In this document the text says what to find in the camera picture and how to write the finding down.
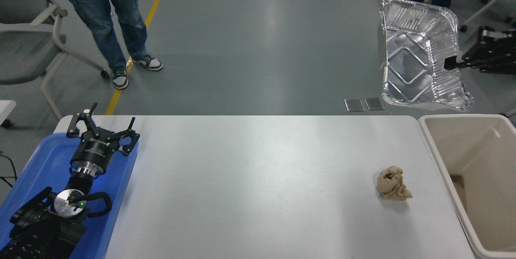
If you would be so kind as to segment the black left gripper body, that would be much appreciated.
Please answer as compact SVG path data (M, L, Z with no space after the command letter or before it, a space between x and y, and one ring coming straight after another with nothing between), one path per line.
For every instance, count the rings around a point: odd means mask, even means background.
M96 165L98 171L106 171L111 163L115 151L120 147L120 138L110 140L115 133L105 129L98 129L98 133L89 130L81 135L81 142L76 149L70 165L74 169L87 165Z

